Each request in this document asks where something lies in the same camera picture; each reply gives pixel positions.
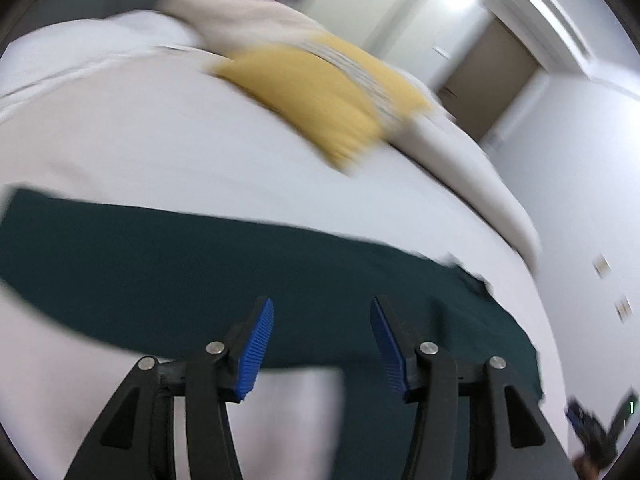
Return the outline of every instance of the dark green garment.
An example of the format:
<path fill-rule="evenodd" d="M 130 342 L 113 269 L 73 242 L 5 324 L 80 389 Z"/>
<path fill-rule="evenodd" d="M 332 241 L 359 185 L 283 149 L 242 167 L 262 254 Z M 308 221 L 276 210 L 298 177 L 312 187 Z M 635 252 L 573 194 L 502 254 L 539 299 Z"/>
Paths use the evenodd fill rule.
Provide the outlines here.
<path fill-rule="evenodd" d="M 78 332 L 168 358 L 187 358 L 271 297 L 263 366 L 344 371 L 334 480 L 399 479 L 408 451 L 415 409 L 383 375 L 369 326 L 377 294 L 458 359 L 503 356 L 542 396 L 535 349 L 482 281 L 379 243 L 21 189 L 0 224 L 0 276 Z"/>

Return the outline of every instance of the air vent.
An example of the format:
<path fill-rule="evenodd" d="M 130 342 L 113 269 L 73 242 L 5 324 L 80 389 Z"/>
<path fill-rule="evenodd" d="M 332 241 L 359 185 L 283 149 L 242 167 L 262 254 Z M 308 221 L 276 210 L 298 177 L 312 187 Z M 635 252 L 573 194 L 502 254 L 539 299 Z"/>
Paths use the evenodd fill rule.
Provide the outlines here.
<path fill-rule="evenodd" d="M 552 0 L 542 0 L 542 2 L 549 8 L 552 14 L 558 19 L 558 21 L 562 25 L 562 28 L 564 28 L 564 30 L 571 37 L 571 39 L 574 40 L 574 43 L 580 50 L 581 54 L 587 59 L 591 58 L 591 53 L 587 49 L 587 46 L 584 44 L 584 41 L 582 40 L 582 38 L 580 38 L 576 30 L 574 29 L 574 26 L 571 23 L 569 23 L 569 21 L 564 16 L 562 11 L 560 11 L 560 9 L 556 7 L 556 4 L 553 3 Z"/>

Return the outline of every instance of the bed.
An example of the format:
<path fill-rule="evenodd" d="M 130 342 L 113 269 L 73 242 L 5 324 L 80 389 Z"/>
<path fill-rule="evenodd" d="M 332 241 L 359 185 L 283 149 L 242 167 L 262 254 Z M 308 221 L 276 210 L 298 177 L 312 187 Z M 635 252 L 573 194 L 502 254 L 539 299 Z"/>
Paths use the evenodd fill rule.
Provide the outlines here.
<path fill-rule="evenodd" d="M 65 51 L 88 34 L 96 41 Z M 276 222 L 455 259 L 487 280 L 536 346 L 542 411 L 566 447 L 561 364 L 531 261 L 389 144 L 348 172 L 331 168 L 277 115 L 208 75 L 206 67 L 220 57 L 200 46 L 187 25 L 153 12 L 62 23 L 14 43 L 0 60 L 2 203 L 10 186 L 22 184 L 67 198 Z M 12 355 L 0 381 L 0 420 L 37 478 L 60 480 L 139 355 L 53 323 L 4 285 L 0 317 L 0 344 Z M 265 410 L 274 391 L 281 400 Z M 230 409 L 245 478 L 263 478 L 265 460 L 273 478 L 326 478 L 340 404 L 336 370 L 262 373 L 249 400 Z M 267 435 L 281 446 L 270 447 Z M 188 478 L 184 433 L 177 431 L 176 443 L 178 478 Z"/>

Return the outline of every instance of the yellow pillow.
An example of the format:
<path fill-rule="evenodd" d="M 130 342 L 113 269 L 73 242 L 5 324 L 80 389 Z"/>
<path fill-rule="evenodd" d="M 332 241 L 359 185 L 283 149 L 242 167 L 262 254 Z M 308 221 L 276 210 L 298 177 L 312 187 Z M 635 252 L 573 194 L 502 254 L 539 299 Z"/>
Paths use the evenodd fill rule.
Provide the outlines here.
<path fill-rule="evenodd" d="M 428 107 L 398 72 L 331 34 L 244 50 L 214 71 L 279 113 L 340 169 Z"/>

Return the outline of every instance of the yellow cushion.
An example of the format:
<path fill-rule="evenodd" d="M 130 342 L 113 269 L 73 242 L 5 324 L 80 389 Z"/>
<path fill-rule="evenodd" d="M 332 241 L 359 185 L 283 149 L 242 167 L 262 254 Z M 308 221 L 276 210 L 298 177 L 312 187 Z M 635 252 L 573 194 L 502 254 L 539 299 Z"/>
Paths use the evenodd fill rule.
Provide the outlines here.
<path fill-rule="evenodd" d="M 357 46 L 331 34 L 311 41 L 344 54 L 372 76 L 399 120 L 428 106 L 416 87 Z M 370 92 L 340 68 L 302 48 L 274 43 L 244 50 L 214 71 L 279 113 L 340 169 L 395 133 L 388 131 Z"/>

